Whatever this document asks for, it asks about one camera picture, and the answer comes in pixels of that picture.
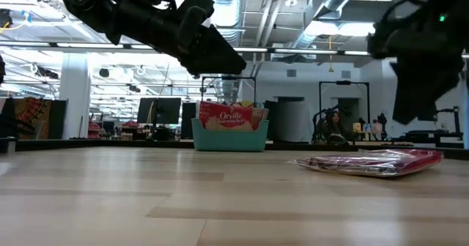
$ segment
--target plastic bag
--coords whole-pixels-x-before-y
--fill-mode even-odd
[[[443,153],[421,149],[387,149],[309,157],[291,163],[315,171],[359,176],[404,176],[422,171],[443,159]]]
[[[252,132],[267,117],[268,109],[197,102],[197,118],[207,130]]]

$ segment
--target teal basket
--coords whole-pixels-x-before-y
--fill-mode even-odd
[[[192,119],[193,145],[198,151],[262,152],[267,140],[269,121],[259,123],[253,132],[209,131],[199,119]]]

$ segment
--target pink package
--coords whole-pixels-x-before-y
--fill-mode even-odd
[[[443,153],[434,150],[387,149],[308,157],[292,163],[315,171],[390,177],[422,171],[442,159]]]

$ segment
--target ceiling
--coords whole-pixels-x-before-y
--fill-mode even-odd
[[[276,2],[280,1],[278,14],[275,16],[274,7]],[[288,7],[285,4],[286,0],[273,0],[272,7],[270,8],[269,15],[266,17],[266,22],[274,19],[273,28],[268,35],[265,46],[284,46],[288,47],[299,34],[308,26],[304,23],[305,12],[311,9],[309,4],[313,4],[312,0],[296,0],[297,4]],[[361,14],[367,15],[369,18],[380,15],[377,14],[379,10],[373,10],[374,4],[391,4],[393,0],[353,0],[356,2],[367,1],[369,10],[360,11]],[[259,26],[262,25],[262,13],[264,12],[266,0],[241,0],[240,3],[240,22],[238,26],[223,26],[224,21],[228,20],[227,16],[222,14],[223,10],[219,9],[218,14],[215,10],[212,23],[218,25],[219,29],[228,29],[239,31],[242,33],[240,42],[233,46],[256,46],[256,39],[259,31]],[[349,18],[347,21],[334,22],[336,25],[342,26],[346,23],[353,23],[353,16],[346,12],[347,5],[344,7],[343,17]],[[77,18],[71,15],[62,3],[62,0],[0,0],[0,9],[12,10],[11,16],[13,17],[13,27],[21,26],[19,29],[10,31],[6,29],[0,33],[0,41],[38,41],[38,42],[109,42],[104,34],[98,34],[91,28],[80,22]],[[263,28],[263,34],[266,35],[268,30],[268,23]],[[351,51],[365,51],[366,41],[364,34],[357,36],[345,35],[343,31],[337,34],[332,34],[325,38],[316,38],[311,44],[312,47],[320,49],[347,49]],[[136,44],[135,40],[127,37],[121,39],[121,43]],[[60,75],[62,71],[62,52],[59,51],[38,51],[38,50],[15,50],[11,48],[0,47],[2,56],[7,63],[7,81],[54,81],[48,78],[40,77],[35,74],[35,66],[46,67]],[[128,54],[128,53],[90,53],[98,64],[96,65],[93,83],[108,83],[106,86],[93,86],[92,89],[92,106],[99,107],[106,106],[106,110],[119,109],[119,115],[132,115],[132,111],[122,111],[126,108],[137,108],[138,101],[133,102],[117,102],[115,98],[120,96],[127,96],[127,98],[138,99],[140,97],[158,96],[158,95],[183,95],[188,96],[192,100],[199,99],[200,96],[200,80],[194,80],[186,71],[181,67],[176,59],[163,54]],[[244,53],[243,56],[247,60],[252,60],[251,54]],[[270,61],[270,55],[265,57],[266,61]],[[366,60],[363,57],[355,56],[317,56],[309,63],[318,65],[328,62],[342,62],[364,64]],[[277,62],[277,68],[282,68],[285,65],[283,62]],[[111,76],[110,78],[100,77],[99,70],[107,68],[110,70],[131,71],[135,84],[140,85],[140,93],[131,92],[126,86],[112,86],[113,83],[125,83],[121,75]],[[213,83],[214,89],[209,89],[207,92],[210,97],[214,97],[221,92],[222,88],[218,88],[218,83]],[[18,88],[9,87],[9,92],[4,89],[2,93],[5,94],[18,94]],[[59,91],[59,85],[43,85],[43,84],[18,84],[20,89],[29,89],[30,92],[37,92],[45,94],[47,97],[56,97]]]

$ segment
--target table surface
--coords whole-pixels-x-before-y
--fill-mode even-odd
[[[0,242],[469,245],[468,162],[392,180],[287,163],[311,154],[97,147],[3,156]]]

